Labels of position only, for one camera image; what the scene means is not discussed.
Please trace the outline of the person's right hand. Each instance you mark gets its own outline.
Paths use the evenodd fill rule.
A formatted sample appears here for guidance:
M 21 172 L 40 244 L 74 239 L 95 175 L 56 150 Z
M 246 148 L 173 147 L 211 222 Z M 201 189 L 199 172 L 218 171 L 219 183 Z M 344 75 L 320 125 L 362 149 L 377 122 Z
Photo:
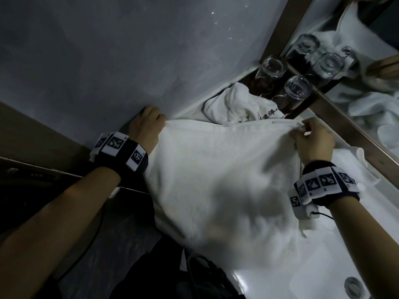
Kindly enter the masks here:
M 333 150 L 335 148 L 335 140 L 332 133 L 325 126 L 324 140 L 322 141 L 297 141 L 295 139 L 294 141 L 299 158 L 304 166 L 313 161 L 331 162 Z

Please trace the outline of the person's left hand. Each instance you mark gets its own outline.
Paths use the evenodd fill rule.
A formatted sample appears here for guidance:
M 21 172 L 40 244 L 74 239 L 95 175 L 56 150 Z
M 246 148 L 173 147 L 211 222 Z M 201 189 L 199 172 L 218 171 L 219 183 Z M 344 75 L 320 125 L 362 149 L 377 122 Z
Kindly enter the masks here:
M 130 140 L 141 145 L 148 155 L 152 153 L 159 141 L 159 134 L 166 124 L 158 125 L 142 120 L 142 110 L 130 121 L 128 136 Z

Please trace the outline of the large white towel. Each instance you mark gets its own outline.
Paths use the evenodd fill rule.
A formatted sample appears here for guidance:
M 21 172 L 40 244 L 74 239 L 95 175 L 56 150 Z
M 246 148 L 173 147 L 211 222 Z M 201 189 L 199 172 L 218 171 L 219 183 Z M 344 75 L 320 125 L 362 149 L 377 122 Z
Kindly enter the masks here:
M 298 262 L 301 232 L 288 192 L 300 160 L 288 133 L 302 126 L 168 120 L 144 173 L 157 227 L 226 270 Z

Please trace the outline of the person's left forearm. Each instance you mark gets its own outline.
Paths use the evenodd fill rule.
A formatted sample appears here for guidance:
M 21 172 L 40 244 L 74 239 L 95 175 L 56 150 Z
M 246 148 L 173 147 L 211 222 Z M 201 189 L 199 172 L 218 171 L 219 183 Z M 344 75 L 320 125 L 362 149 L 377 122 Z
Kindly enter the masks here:
M 0 299 L 30 299 L 121 182 L 98 167 L 44 206 L 0 245 Z

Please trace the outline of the person's right forearm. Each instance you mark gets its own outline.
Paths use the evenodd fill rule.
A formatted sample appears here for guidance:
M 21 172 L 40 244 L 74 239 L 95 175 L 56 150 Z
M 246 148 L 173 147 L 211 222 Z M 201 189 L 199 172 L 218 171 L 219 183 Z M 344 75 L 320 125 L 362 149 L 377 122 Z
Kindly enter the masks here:
M 352 196 L 327 207 L 373 299 L 399 299 L 399 244 Z

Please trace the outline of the clear drinking glass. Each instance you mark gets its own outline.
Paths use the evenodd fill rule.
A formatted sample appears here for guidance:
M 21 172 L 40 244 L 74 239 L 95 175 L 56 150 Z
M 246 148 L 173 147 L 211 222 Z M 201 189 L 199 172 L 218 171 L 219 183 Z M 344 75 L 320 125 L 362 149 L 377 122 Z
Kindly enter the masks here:
M 289 115 L 308 98 L 312 92 L 312 83 L 303 76 L 295 75 L 286 81 L 281 91 L 272 98 L 272 101 L 284 115 Z
M 264 59 L 251 86 L 256 95 L 270 99 L 280 79 L 287 71 L 287 62 L 277 55 Z

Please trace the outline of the black wristband with marker tags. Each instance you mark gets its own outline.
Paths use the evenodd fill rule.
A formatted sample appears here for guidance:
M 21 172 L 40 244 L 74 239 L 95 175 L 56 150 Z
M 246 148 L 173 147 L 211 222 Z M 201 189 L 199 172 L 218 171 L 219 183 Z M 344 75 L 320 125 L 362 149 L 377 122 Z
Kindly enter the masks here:
M 118 131 L 101 134 L 90 152 L 89 160 L 97 167 L 115 171 L 121 180 L 144 173 L 148 166 L 146 150 Z
M 346 197 L 360 200 L 360 190 L 354 178 L 329 161 L 316 160 L 307 164 L 302 177 L 288 191 L 296 219 L 311 220 L 320 217 L 319 206 Z

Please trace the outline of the wood-framed mirror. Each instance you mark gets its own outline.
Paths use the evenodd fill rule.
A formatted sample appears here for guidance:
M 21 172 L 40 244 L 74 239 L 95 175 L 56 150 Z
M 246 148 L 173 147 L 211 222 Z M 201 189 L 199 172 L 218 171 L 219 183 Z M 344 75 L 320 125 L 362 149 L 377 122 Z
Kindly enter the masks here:
M 313 2 L 314 0 L 286 1 L 277 24 L 273 27 L 271 38 L 259 60 L 260 64 L 269 55 L 282 54 Z M 347 144 L 363 148 L 366 160 L 399 190 L 399 160 L 335 106 L 323 90 L 314 89 L 311 97 L 307 98 L 286 118 L 295 119 L 305 110 L 312 111 Z

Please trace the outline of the white cloth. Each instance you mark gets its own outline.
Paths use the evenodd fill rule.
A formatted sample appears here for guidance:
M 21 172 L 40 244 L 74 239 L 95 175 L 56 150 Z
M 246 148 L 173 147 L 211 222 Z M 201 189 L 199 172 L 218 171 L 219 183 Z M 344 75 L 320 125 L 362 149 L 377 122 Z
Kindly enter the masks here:
M 335 148 L 332 163 L 342 168 L 358 185 L 375 186 L 381 181 L 368 167 L 364 150 L 360 147 Z

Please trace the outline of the dark wooden tray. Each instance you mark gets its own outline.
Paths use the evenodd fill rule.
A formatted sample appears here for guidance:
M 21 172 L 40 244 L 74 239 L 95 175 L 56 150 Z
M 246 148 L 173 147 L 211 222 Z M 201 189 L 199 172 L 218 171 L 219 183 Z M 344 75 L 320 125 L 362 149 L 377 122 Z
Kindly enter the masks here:
M 239 80 L 239 83 L 242 83 L 244 85 L 246 85 L 249 88 L 249 92 L 252 95 L 257 95 L 259 96 L 260 93 L 258 93 L 252 86 L 252 81 L 255 79 L 255 75 L 256 75 L 257 71 L 253 71 L 250 74 L 246 75 L 244 78 L 242 78 L 241 80 Z M 277 87 L 277 89 L 282 89 L 283 87 L 283 81 L 287 81 L 290 77 L 294 76 L 296 74 L 292 73 L 292 71 L 288 70 L 284 76 L 281 78 L 281 81 Z M 312 104 L 314 104 L 314 102 L 316 102 L 316 100 L 318 99 L 318 96 L 316 95 L 315 91 L 312 92 L 312 94 L 307 97 L 307 99 L 305 99 L 304 101 L 302 101 L 301 104 L 299 104 L 290 114 L 286 115 L 286 119 L 296 119 L 299 118 L 299 116 L 308 108 L 310 108 L 310 106 Z

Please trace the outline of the small white printed towel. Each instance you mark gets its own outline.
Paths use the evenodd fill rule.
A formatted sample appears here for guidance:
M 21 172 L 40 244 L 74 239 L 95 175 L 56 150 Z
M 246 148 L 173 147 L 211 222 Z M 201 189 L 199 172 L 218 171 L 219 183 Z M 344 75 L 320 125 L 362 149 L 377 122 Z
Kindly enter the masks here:
M 203 112 L 209 120 L 219 125 L 285 118 L 276 103 L 250 94 L 249 88 L 241 83 L 234 83 L 221 94 L 207 100 Z

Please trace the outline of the brown wooden cabinet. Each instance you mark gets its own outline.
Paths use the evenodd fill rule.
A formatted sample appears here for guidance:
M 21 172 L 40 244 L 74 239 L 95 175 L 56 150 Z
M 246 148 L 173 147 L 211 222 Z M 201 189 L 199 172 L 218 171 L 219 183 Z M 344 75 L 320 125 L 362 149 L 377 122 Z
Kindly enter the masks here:
M 87 147 L 0 102 L 0 180 L 75 181 L 90 170 Z

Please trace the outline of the white sink basin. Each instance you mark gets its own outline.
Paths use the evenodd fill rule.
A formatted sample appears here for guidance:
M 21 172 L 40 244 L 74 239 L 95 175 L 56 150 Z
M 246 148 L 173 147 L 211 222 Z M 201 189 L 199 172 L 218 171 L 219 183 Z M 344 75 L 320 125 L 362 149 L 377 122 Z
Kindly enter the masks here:
M 331 97 L 339 95 L 349 97 L 355 93 L 356 90 L 339 92 L 333 89 L 327 93 L 327 98 L 331 100 Z M 305 110 L 300 118 L 313 116 L 316 115 L 312 111 Z M 348 144 L 339 135 L 336 136 L 339 147 L 348 148 Z M 375 186 L 365 187 L 362 203 L 393 239 L 399 241 L 399 190 L 366 162 L 381 181 Z M 359 279 L 366 289 L 364 299 L 372 299 L 344 248 L 336 225 L 321 216 L 318 220 L 301 222 L 301 227 L 307 226 L 315 230 L 304 231 L 305 236 L 299 239 L 299 263 L 272 268 L 259 263 L 240 263 L 244 261 L 242 258 L 220 255 L 217 250 L 206 252 L 206 256 L 227 270 L 229 278 L 248 299 L 349 299 L 344 291 L 347 277 Z

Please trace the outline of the person's black clothing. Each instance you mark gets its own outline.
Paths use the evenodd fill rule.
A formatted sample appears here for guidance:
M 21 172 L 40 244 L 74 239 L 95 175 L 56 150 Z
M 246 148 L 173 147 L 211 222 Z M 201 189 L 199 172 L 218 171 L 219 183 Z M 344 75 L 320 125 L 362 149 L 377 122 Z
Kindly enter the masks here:
M 246 299 L 222 268 L 163 236 L 142 255 L 109 299 Z

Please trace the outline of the metal sink drain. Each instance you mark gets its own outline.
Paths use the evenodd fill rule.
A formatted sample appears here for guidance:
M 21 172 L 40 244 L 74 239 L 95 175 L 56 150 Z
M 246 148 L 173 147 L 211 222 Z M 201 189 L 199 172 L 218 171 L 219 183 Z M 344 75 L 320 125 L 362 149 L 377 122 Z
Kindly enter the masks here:
M 356 277 L 347 277 L 345 279 L 344 291 L 349 299 L 364 299 L 366 297 L 366 289 Z

